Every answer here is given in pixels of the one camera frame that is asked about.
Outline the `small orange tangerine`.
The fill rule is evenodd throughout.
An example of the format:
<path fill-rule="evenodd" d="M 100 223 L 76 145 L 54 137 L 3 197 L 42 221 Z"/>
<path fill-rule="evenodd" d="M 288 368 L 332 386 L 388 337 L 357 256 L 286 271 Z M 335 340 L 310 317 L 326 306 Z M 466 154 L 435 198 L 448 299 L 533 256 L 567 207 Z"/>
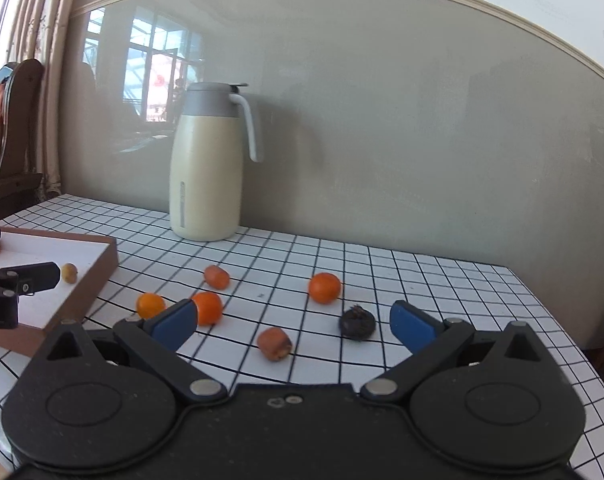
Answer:
<path fill-rule="evenodd" d="M 165 300 L 154 292 L 144 292 L 136 301 L 136 312 L 144 320 L 154 318 L 166 309 Z"/>

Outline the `dark purple mangosteen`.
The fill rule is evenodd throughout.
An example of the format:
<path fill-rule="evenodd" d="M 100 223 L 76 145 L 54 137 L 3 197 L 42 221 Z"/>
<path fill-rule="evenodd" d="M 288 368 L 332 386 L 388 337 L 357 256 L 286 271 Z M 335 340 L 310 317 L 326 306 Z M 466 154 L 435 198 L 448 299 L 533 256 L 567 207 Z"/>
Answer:
<path fill-rule="evenodd" d="M 368 339 L 375 333 L 375 324 L 375 317 L 358 304 L 345 311 L 339 319 L 341 335 L 353 340 Z"/>

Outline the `shallow brown cardboard box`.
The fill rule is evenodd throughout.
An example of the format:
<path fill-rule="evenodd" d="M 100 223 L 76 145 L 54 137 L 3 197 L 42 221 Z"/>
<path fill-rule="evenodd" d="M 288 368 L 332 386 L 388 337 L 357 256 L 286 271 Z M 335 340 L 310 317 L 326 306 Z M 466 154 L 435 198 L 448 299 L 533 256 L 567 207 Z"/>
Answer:
<path fill-rule="evenodd" d="M 33 356 L 62 321 L 82 320 L 117 263 L 109 236 L 0 226 L 0 347 Z"/>

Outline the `black white grid tablecloth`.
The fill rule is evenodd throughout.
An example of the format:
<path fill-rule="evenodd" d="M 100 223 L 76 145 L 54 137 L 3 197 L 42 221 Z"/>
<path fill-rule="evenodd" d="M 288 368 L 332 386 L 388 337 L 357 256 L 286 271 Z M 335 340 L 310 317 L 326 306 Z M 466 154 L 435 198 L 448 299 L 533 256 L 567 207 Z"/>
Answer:
<path fill-rule="evenodd" d="M 253 228 L 239 229 L 221 242 L 188 242 L 171 231 L 163 212 L 73 195 L 12 214 L 6 224 L 115 238 L 118 266 L 85 316 L 88 328 L 127 318 L 144 292 L 169 302 L 189 297 L 204 288 L 206 266 L 225 269 L 231 282 L 221 293 L 221 322 L 197 330 L 178 353 L 230 387 L 239 382 L 363 385 L 408 354 L 391 332 L 396 300 L 435 318 L 462 318 L 479 330 L 526 323 L 586 411 L 585 431 L 571 463 L 587 479 L 604 479 L 604 382 L 556 318 L 504 266 Z M 309 280 L 323 272 L 342 283 L 331 304 L 317 304 L 308 296 Z M 377 322 L 365 340 L 340 333 L 341 315 L 355 304 Z M 293 343 L 279 362 L 268 361 L 257 347 L 257 337 L 270 327 L 280 327 Z"/>

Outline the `wooden chair orange cushion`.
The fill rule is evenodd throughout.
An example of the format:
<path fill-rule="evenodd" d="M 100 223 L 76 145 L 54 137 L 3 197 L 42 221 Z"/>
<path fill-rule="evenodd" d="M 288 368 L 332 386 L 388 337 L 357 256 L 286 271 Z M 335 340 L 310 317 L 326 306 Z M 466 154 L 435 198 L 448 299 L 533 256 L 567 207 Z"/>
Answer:
<path fill-rule="evenodd" d="M 29 58 L 0 68 L 0 219 L 36 203 L 35 129 L 44 66 Z"/>

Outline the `cream thermos jug grey lid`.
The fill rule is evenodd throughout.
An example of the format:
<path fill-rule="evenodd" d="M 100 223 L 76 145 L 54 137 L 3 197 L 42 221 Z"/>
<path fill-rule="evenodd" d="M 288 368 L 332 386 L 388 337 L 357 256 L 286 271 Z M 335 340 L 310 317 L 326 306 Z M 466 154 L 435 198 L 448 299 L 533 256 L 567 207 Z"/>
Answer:
<path fill-rule="evenodd" d="M 244 87 L 196 82 L 183 96 L 168 191 L 171 228 L 187 240 L 215 242 L 238 229 L 244 158 L 264 159 L 259 113 Z"/>

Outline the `beige patterned curtain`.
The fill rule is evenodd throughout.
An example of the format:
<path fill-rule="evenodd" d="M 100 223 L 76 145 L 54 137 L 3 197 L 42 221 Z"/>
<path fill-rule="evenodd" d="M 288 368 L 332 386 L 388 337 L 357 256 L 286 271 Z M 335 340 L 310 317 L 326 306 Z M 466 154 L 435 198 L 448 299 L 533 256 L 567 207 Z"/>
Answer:
<path fill-rule="evenodd" d="M 42 175 L 42 198 L 62 192 L 59 105 L 70 11 L 74 0 L 0 0 L 0 67 L 33 58 L 44 66 L 34 145 L 28 162 Z"/>

